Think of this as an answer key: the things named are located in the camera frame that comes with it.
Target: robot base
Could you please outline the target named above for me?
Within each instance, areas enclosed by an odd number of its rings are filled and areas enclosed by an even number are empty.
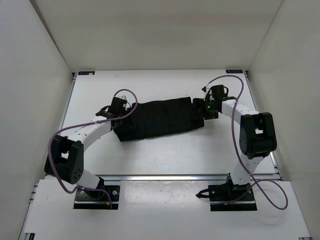
[[[109,192],[112,201],[112,210],[117,210],[119,207],[119,185],[105,185],[104,188]],[[73,209],[99,209],[110,210],[108,198],[92,199],[82,189],[77,189],[75,193]]]
[[[215,204],[221,202],[231,201],[233,199],[237,199],[239,196],[234,196],[230,198],[227,192],[221,192],[221,185],[209,185],[209,200],[210,200],[210,211],[211,212],[225,212],[225,211],[256,211],[257,205],[255,201],[255,195],[253,190],[251,189],[244,197],[236,201],[235,203],[229,204]]]

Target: black towel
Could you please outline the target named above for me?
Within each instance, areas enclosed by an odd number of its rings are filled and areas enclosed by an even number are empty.
[[[135,111],[114,127],[121,142],[184,133],[204,126],[193,114],[190,97],[138,103]]]

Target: purple cable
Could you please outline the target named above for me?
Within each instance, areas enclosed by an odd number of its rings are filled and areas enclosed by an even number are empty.
[[[87,187],[82,187],[82,186],[76,186],[73,190],[69,190],[67,189],[67,187],[64,185],[64,183],[62,182],[62,179],[59,177],[59,174],[57,172],[57,169],[56,169],[56,166],[54,164],[54,160],[52,158],[52,152],[51,152],[51,146],[52,146],[52,142],[54,140],[54,138],[62,133],[63,131],[66,131],[66,130],[69,130],[69,129],[75,129],[75,128],[80,128],[80,127],[86,127],[86,126],[90,126],[90,125],[94,125],[94,124],[102,124],[102,123],[105,123],[105,122],[109,122],[109,121],[115,121],[115,120],[121,120],[121,119],[125,119],[126,117],[128,117],[129,115],[131,115],[137,108],[137,105],[138,105],[138,99],[137,99],[137,96],[129,89],[120,89],[119,91],[117,91],[114,96],[116,96],[118,93],[122,92],[122,91],[126,91],[126,92],[129,92],[131,93],[133,96],[134,96],[134,99],[135,99],[135,105],[133,107],[133,109],[126,115],[124,116],[120,116],[120,117],[115,117],[115,118],[110,118],[110,119],[106,119],[106,120],[100,120],[100,121],[94,121],[94,122],[88,122],[88,123],[82,123],[82,124],[78,124],[78,125],[73,125],[73,126],[68,126],[68,127],[65,127],[65,128],[62,128],[58,131],[56,131],[52,137],[50,138],[49,140],[49,144],[48,144],[48,158],[49,158],[49,162],[50,162],[50,165],[51,165],[51,168],[52,168],[52,171],[54,173],[54,176],[56,177],[56,179],[58,180],[59,184],[61,185],[61,187],[63,188],[63,190],[68,193],[68,194],[73,194],[77,189],[85,189],[87,191],[96,191],[96,192],[103,192],[104,194],[107,195],[108,197],[108,201],[110,202],[110,209],[112,209],[112,202],[111,202],[111,198],[110,198],[110,195],[109,193],[104,190],[104,189],[94,189],[94,188],[87,188]]]
[[[239,101],[239,98],[241,97],[243,91],[244,91],[244,87],[245,87],[245,84],[244,84],[244,81],[236,76],[236,75],[222,75],[222,76],[218,76],[216,77],[215,79],[211,80],[210,82],[208,82],[208,84],[206,85],[206,87],[212,83],[213,81],[217,80],[217,79],[221,79],[221,78],[225,78],[225,77],[232,77],[232,78],[236,78],[236,79],[239,79],[240,82],[241,82],[241,91],[238,95],[238,97],[236,98],[235,100],[235,103],[234,103],[234,106],[233,106],[233,109],[232,109],[232,115],[231,115],[231,133],[232,133],[232,141],[233,141],[233,145],[234,145],[234,149],[235,149],[235,153],[236,153],[236,156],[241,164],[241,166],[243,167],[243,169],[250,175],[250,177],[252,178],[252,180],[254,181],[254,183],[247,189],[247,191],[242,195],[240,196],[239,198],[235,199],[235,200],[231,200],[231,201],[222,201],[222,202],[216,202],[216,203],[212,203],[211,205],[220,205],[220,204],[230,204],[230,203],[234,203],[236,201],[238,201],[239,199],[243,198],[248,192],[249,190],[252,189],[252,187],[254,185],[257,185],[258,188],[260,189],[260,191],[263,193],[263,195],[265,196],[265,198],[269,201],[269,203],[271,203],[272,206],[274,206],[276,209],[279,209],[279,210],[285,210],[287,207],[288,207],[288,204],[289,204],[289,200],[288,200],[288,196],[285,192],[285,190],[275,181],[273,180],[270,180],[270,179],[260,179],[260,180],[256,180],[256,178],[253,176],[253,174],[246,168],[246,166],[244,165],[244,163],[242,162],[241,160],[241,157],[240,157],[240,154],[239,154],[239,150],[238,150],[238,147],[237,147],[237,141],[236,141],[236,135],[235,135],[235,112],[236,112],[236,107],[237,107],[237,104],[238,104],[238,101]],[[259,182],[270,182],[270,183],[273,183],[275,185],[277,185],[280,190],[282,191],[283,195],[284,195],[284,198],[285,198],[285,206],[284,207],[279,207],[277,205],[274,204],[274,202],[268,197],[268,195],[266,194],[266,192],[262,189],[262,187],[260,186]]]

